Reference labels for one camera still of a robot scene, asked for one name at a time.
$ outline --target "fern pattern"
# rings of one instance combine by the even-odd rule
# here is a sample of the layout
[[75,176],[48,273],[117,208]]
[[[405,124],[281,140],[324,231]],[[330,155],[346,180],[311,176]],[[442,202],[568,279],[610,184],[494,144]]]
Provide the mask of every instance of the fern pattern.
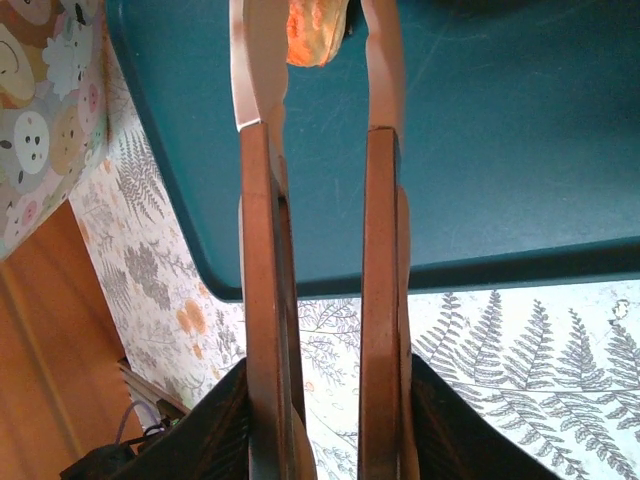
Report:
[[137,130],[125,132],[118,148],[116,181],[129,211],[138,222],[144,217],[155,223],[152,212],[164,218],[166,194],[146,136]]
[[521,331],[506,341],[499,292],[475,320],[461,309],[458,295],[442,295],[439,316],[413,347],[465,401],[565,478],[591,478],[588,465],[597,461],[607,478],[639,480],[637,460],[619,445],[622,432],[640,442],[640,350],[623,326],[611,326],[602,359],[573,308],[563,318],[567,333],[556,338],[552,326],[562,325],[533,299]]
[[454,364],[476,385],[495,387],[507,380],[499,356],[502,350],[501,328],[502,301],[500,294],[493,291],[487,308],[471,330],[470,338],[459,345],[453,356]]
[[102,260],[102,268],[98,278],[105,297],[123,314],[114,317],[126,322],[127,314],[131,311],[131,295],[129,294],[126,272],[113,263]]
[[614,365],[609,369],[613,383],[623,388],[640,388],[640,348],[624,327],[614,325],[612,333],[607,352]]
[[597,368],[591,353],[589,335],[582,319],[573,310],[569,310],[572,319],[571,340],[567,343],[563,355],[558,359],[562,364],[556,367],[562,375],[555,379],[567,388],[579,388],[583,391],[602,390],[611,385],[611,377],[605,377],[603,368]]
[[510,374],[511,383],[520,390],[534,390],[552,387],[553,383],[547,378],[552,364],[549,346],[551,342],[551,322],[545,308],[538,301],[534,301],[533,314],[529,320],[526,332],[516,340],[516,346],[511,347],[515,356],[505,356],[505,370]]
[[521,392],[504,391],[489,396],[486,401],[501,404],[497,409],[487,412],[490,417],[506,420],[500,427],[507,431],[523,430],[518,440],[520,445],[534,447],[537,457],[551,456],[551,466],[562,467],[566,475],[575,475],[577,480],[587,478],[582,462],[571,457],[571,450],[562,446],[564,440],[544,421],[546,415],[535,399]]

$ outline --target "teal table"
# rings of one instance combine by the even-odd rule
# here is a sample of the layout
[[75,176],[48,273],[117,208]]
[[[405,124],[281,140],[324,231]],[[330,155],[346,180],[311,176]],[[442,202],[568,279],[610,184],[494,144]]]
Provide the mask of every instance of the teal table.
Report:
[[[226,0],[107,0],[114,47],[205,283],[239,300]],[[412,291],[640,272],[640,3],[400,0]],[[358,294],[366,26],[290,68],[302,297]]]

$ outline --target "cable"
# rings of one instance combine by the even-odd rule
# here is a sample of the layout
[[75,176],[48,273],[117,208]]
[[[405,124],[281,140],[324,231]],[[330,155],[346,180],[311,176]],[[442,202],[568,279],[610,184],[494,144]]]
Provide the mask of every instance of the cable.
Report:
[[151,409],[149,405],[147,405],[146,402],[143,402],[142,400],[136,400],[135,402],[133,402],[131,405],[127,407],[127,409],[124,411],[124,414],[122,415],[122,420],[120,420],[120,426],[118,427],[118,433],[116,435],[116,441],[115,441],[116,445],[120,445],[120,440],[122,440],[122,434],[124,433],[124,427],[127,424],[129,415],[131,415],[131,412],[133,411],[133,409],[136,408],[138,405],[143,407],[147,411],[147,413],[153,419],[154,422],[160,423],[155,412]]

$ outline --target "wooden slat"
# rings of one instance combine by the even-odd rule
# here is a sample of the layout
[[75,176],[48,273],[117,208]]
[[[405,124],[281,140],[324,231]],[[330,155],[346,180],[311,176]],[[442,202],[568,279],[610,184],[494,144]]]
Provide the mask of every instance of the wooden slat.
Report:
[[[0,274],[0,438],[15,439],[0,442],[0,472],[12,468],[0,478],[50,480],[114,441],[130,402],[117,364],[124,352],[68,203]],[[132,417],[125,438],[140,434]]]

